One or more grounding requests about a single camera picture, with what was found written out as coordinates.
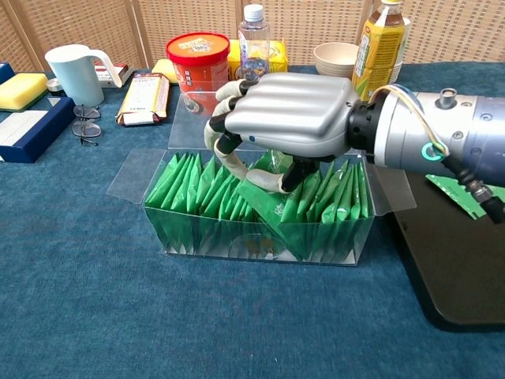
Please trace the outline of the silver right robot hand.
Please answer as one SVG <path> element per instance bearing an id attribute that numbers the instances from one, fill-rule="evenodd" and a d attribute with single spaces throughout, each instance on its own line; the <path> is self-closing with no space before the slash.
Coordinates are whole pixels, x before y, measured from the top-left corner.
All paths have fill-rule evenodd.
<path id="1" fill-rule="evenodd" d="M 229 81 L 204 127 L 204 143 L 236 178 L 272 193 L 290 193 L 321 162 L 351 148 L 348 120 L 359 97 L 349 79 L 269 73 L 257 81 Z M 291 156 L 283 174 L 248 169 L 235 150 L 243 142 Z"/>

